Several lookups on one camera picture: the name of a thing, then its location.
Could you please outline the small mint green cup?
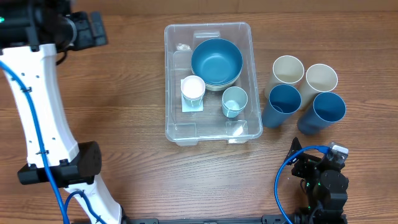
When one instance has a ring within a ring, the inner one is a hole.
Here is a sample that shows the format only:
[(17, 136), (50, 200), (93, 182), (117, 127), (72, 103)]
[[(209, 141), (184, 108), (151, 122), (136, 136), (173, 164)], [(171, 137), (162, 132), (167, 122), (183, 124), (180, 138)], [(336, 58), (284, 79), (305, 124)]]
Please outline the small mint green cup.
[(188, 98), (185, 95), (182, 95), (184, 103), (190, 108), (201, 108), (203, 106), (203, 97), (200, 96), (198, 98)]

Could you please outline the small light blue cup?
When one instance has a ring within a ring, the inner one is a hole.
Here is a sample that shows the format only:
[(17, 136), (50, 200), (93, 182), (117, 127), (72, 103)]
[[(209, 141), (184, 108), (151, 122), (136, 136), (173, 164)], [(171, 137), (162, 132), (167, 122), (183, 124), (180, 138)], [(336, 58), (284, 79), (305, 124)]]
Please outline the small light blue cup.
[(232, 110), (226, 107), (222, 107), (222, 111), (227, 118), (235, 118), (242, 112), (242, 110)]

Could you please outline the dark blue bowl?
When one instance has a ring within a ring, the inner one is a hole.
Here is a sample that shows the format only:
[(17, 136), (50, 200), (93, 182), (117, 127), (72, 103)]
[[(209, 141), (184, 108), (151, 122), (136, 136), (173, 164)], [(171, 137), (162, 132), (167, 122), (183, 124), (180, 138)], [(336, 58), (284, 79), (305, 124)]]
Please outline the dark blue bowl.
[(237, 79), (243, 69), (243, 55), (226, 39), (208, 39), (192, 53), (192, 72), (207, 85), (223, 86)]

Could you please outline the tall blue cup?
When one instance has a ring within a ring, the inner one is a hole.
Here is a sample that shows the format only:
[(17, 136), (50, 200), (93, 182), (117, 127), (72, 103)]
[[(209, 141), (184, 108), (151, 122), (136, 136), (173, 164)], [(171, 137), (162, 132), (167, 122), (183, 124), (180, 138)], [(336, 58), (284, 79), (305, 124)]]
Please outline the tall blue cup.
[(278, 128), (291, 117), (302, 104), (298, 89), (292, 85), (276, 85), (269, 93), (262, 112), (262, 124), (266, 128)]
[(319, 133), (345, 117), (346, 103), (340, 95), (325, 92), (317, 95), (313, 103), (298, 119), (298, 130), (306, 135)]

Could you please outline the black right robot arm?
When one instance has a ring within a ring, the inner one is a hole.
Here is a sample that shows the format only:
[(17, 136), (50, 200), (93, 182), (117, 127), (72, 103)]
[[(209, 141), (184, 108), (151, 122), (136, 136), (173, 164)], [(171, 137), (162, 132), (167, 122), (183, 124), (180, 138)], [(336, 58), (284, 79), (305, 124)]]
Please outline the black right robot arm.
[(285, 160), (293, 165), (292, 175), (301, 178), (300, 186), (307, 196), (308, 208), (299, 208), (288, 215), (289, 220), (293, 224), (347, 224), (343, 207), (348, 199), (349, 179), (341, 170), (348, 158), (348, 148), (331, 142), (328, 152), (321, 158), (301, 153), (289, 159), (301, 148), (299, 140), (294, 138)]

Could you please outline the cream bowl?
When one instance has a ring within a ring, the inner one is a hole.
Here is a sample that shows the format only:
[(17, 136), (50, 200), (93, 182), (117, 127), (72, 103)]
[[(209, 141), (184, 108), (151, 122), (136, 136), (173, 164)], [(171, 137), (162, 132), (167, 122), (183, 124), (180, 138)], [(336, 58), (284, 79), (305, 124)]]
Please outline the cream bowl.
[(193, 73), (193, 76), (199, 79), (200, 87), (209, 91), (223, 91), (231, 87), (239, 78), (240, 73), (230, 72), (205, 72)]

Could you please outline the small grey cup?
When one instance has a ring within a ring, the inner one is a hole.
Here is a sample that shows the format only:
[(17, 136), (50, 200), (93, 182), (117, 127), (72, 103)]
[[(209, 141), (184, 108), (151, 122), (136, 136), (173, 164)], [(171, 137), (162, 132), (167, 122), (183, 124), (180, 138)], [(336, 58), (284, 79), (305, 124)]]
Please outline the small grey cup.
[(232, 110), (244, 110), (248, 103), (247, 93), (238, 86), (227, 88), (221, 99), (222, 107)]

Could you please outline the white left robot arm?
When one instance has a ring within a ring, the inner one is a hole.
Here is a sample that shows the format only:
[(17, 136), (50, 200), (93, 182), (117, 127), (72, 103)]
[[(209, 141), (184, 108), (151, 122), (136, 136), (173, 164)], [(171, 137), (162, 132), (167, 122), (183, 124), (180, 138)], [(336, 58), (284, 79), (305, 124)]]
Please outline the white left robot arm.
[(68, 192), (92, 223), (128, 223), (101, 177), (97, 142), (78, 143), (70, 131), (57, 81), (69, 51), (106, 45), (99, 12), (73, 12), (70, 1), (1, 2), (1, 70), (14, 95), (27, 147), (18, 171), (24, 185), (49, 182), (68, 223)]

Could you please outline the small pink cup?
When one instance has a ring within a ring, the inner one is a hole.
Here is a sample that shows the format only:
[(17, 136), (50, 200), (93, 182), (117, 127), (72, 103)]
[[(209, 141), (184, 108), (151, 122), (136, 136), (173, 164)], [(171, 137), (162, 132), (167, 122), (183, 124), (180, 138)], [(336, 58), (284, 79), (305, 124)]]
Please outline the small pink cup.
[(199, 100), (205, 94), (205, 82), (196, 75), (187, 76), (182, 80), (182, 95), (188, 100)]

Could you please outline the tall cream cup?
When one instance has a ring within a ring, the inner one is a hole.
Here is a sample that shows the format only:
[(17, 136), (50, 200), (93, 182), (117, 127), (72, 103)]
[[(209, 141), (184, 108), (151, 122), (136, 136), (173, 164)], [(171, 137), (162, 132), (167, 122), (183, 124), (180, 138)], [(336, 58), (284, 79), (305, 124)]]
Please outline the tall cream cup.
[(295, 86), (303, 78), (304, 71), (303, 63), (297, 57), (280, 56), (272, 65), (264, 96), (268, 98), (271, 90), (279, 84)]
[(300, 109), (304, 110), (318, 94), (333, 91), (337, 84), (338, 76), (330, 66), (322, 63), (310, 66), (298, 88), (302, 97)]

